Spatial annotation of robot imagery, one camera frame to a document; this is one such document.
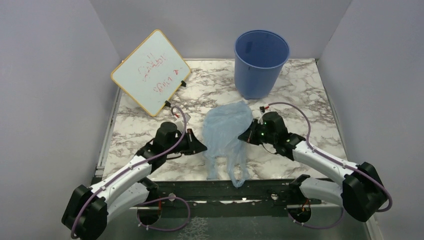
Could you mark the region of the light blue trash bag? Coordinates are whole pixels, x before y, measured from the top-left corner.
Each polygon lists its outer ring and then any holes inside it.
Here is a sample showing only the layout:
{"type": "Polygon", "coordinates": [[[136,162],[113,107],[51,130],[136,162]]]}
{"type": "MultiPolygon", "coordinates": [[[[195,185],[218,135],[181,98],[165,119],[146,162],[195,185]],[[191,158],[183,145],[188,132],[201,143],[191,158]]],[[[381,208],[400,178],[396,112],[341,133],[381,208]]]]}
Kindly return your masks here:
{"type": "Polygon", "coordinates": [[[226,158],[226,170],[235,188],[243,186],[250,175],[247,168],[247,143],[238,139],[253,121],[252,110],[241,100],[215,107],[206,114],[203,126],[203,152],[207,179],[216,180],[217,158],[226,158]]]}

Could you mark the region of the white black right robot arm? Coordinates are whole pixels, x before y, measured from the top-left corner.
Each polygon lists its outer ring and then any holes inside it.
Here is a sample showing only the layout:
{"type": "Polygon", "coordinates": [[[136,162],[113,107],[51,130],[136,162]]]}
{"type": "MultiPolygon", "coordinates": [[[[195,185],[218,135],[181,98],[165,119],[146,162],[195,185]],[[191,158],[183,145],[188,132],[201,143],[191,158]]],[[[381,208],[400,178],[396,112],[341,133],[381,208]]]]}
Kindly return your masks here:
{"type": "Polygon", "coordinates": [[[389,200],[372,164],[356,164],[319,153],[305,137],[289,132],[283,118],[274,111],[254,119],[238,139],[257,146],[270,144],[277,155],[305,164],[329,178],[321,180],[302,174],[289,184],[290,204],[321,200],[342,207],[357,221],[366,222],[389,200]]]}

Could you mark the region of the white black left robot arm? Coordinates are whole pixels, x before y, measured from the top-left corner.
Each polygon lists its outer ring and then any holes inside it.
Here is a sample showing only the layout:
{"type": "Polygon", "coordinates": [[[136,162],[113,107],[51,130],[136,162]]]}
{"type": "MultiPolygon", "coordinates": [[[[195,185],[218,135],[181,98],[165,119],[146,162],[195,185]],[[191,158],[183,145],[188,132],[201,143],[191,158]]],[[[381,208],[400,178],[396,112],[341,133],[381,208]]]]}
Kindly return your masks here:
{"type": "Polygon", "coordinates": [[[194,155],[207,150],[192,129],[179,130],[173,122],[163,122],[153,139],[141,147],[124,167],[91,186],[80,185],[73,192],[61,222],[72,239],[96,240],[107,224],[137,205],[157,204],[162,199],[158,185],[148,176],[160,168],[168,155],[194,155]]]}

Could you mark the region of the blue plastic trash bin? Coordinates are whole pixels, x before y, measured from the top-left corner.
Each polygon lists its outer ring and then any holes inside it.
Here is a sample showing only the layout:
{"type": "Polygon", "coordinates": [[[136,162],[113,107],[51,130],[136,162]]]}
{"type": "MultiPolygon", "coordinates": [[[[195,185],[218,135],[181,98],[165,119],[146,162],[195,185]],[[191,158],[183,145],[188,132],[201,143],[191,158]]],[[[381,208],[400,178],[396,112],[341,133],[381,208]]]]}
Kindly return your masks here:
{"type": "Polygon", "coordinates": [[[272,31],[241,34],[234,43],[234,84],[240,95],[246,100],[268,96],[290,53],[288,42],[272,31]]]}

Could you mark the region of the yellow-framed whiteboard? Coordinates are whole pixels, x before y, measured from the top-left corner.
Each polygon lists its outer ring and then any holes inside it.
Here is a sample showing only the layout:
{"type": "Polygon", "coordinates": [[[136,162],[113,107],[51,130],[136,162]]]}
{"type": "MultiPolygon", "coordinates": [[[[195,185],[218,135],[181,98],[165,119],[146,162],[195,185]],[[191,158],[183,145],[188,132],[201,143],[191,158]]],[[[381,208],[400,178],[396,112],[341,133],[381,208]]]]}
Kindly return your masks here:
{"type": "Polygon", "coordinates": [[[191,74],[191,68],[166,35],[154,30],[110,74],[135,103],[158,115],[191,74]]]}

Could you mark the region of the black metal mounting rail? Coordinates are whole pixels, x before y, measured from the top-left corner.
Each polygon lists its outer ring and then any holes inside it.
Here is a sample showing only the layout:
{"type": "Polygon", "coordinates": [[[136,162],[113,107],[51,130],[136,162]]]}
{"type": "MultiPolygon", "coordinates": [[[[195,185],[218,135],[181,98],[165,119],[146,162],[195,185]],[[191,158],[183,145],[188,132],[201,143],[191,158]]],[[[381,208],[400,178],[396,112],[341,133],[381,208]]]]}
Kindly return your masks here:
{"type": "Polygon", "coordinates": [[[230,180],[157,181],[148,190],[148,203],[133,207],[142,220],[309,215],[308,207],[321,203],[303,196],[294,179],[247,180],[239,188],[230,180]]]}

